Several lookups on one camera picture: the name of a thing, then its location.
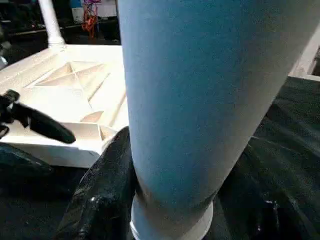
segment red wire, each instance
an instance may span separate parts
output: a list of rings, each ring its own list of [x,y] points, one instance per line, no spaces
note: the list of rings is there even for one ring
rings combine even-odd
[[[84,4],[83,24],[82,29],[89,32],[90,38],[95,36],[95,24],[98,21],[98,6],[95,5],[95,10],[92,10],[93,4]]]

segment white pipe base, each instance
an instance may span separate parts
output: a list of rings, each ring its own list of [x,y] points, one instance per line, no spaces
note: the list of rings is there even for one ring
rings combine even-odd
[[[203,217],[183,236],[173,238],[168,235],[162,235],[157,232],[154,227],[149,224],[148,219],[143,214],[144,209],[138,203],[138,199],[134,197],[131,210],[130,227],[135,240],[202,240],[208,233],[213,214],[213,203],[209,205],[204,212]]]

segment white pole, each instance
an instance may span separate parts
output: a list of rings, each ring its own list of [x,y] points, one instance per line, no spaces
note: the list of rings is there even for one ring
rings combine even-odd
[[[48,45],[50,47],[63,47],[65,40],[61,36],[60,27],[56,17],[55,9],[51,0],[39,0],[42,17],[48,34]]]
[[[319,0],[118,0],[136,240],[201,240],[319,23]]]

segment white pipe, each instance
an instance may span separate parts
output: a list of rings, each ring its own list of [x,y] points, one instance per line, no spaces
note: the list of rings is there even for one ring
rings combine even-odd
[[[137,240],[200,240],[319,0],[119,0]]]
[[[42,17],[48,34],[49,47],[63,47],[65,40],[61,36],[55,9],[51,0],[39,0]]]

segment white platform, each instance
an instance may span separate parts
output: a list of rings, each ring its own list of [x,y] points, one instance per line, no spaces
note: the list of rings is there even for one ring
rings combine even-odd
[[[121,46],[48,48],[0,71],[0,93],[13,89],[20,101],[62,122],[76,142],[47,139],[18,122],[1,141],[58,166],[89,168],[108,140],[128,125]]]

